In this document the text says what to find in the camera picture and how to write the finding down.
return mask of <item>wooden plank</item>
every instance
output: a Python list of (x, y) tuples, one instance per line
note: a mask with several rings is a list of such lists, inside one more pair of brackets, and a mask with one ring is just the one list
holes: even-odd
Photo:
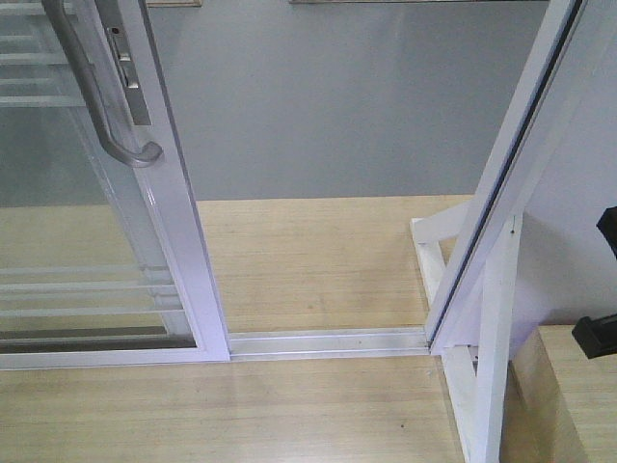
[(0, 460), (461, 463), (438, 359), (0, 372)]
[(588, 360), (572, 326), (541, 326), (514, 360), (542, 463), (608, 463), (617, 444), (615, 356)]
[(199, 202), (230, 331), (422, 324), (409, 220), (468, 199)]

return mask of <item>gray wall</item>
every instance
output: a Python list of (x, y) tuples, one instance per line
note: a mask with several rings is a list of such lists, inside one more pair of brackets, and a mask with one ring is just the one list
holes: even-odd
[(472, 193), (546, 5), (150, 10), (197, 198)]

